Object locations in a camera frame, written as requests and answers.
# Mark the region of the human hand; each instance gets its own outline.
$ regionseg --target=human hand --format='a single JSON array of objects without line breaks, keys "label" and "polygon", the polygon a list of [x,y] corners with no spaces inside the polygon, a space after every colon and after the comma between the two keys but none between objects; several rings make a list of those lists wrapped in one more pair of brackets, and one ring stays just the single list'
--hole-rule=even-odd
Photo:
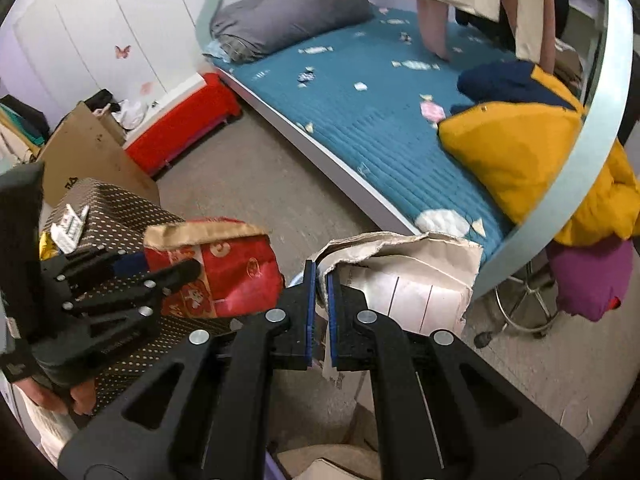
[{"label": "human hand", "polygon": [[[15,383],[35,404],[55,413],[68,413],[68,408],[60,397],[42,386],[32,377]],[[74,411],[78,415],[90,415],[95,406],[95,380],[89,379],[71,388],[71,397],[75,401]]]}]

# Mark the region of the curved metal bed frame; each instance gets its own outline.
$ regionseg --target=curved metal bed frame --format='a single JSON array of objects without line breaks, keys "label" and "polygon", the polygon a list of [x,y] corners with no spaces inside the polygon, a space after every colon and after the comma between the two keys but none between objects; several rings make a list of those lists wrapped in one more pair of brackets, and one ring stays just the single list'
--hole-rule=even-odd
[{"label": "curved metal bed frame", "polygon": [[[602,55],[593,63],[591,71],[595,91],[574,148],[538,206],[481,267],[474,285],[474,299],[492,290],[545,248],[587,195],[609,155],[625,110],[631,75],[633,17],[629,2],[605,0],[603,18]],[[420,232],[331,151],[262,101],[233,75],[221,69],[218,74],[381,229],[406,235]]]}]

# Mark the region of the pillow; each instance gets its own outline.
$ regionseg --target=pillow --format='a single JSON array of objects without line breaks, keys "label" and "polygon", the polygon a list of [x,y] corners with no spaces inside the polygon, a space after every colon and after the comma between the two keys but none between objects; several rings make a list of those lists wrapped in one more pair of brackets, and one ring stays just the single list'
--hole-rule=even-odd
[{"label": "pillow", "polygon": [[217,13],[211,33],[242,63],[371,17],[367,0],[241,0]]}]

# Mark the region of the red bag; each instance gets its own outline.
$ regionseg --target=red bag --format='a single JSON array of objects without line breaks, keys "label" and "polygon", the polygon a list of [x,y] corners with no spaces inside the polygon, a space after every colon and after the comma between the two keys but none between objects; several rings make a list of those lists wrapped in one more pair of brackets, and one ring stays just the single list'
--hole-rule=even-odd
[{"label": "red bag", "polygon": [[276,305],[284,285],[266,232],[239,220],[149,226],[145,257],[150,270],[185,258],[202,264],[199,279],[164,300],[165,316],[233,317],[262,312]]}]

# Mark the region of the polka dot fabric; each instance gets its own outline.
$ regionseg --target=polka dot fabric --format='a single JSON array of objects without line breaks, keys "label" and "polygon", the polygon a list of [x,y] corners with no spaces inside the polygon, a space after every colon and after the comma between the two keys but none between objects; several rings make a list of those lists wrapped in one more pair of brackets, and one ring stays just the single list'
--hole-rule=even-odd
[{"label": "polka dot fabric", "polygon": [[[108,250],[124,249],[135,253],[143,249],[145,229],[149,225],[181,222],[182,218],[124,189],[94,179],[76,183],[47,219],[45,229],[62,218],[66,204],[75,211],[89,206],[79,248],[105,245]],[[88,296],[108,290],[119,290],[133,279],[116,279],[103,283]],[[213,334],[229,332],[229,319],[187,319],[164,316],[158,338],[135,354],[103,371],[96,379],[98,413],[126,390],[142,373],[151,368],[163,354],[181,342],[193,330],[209,330]]]}]

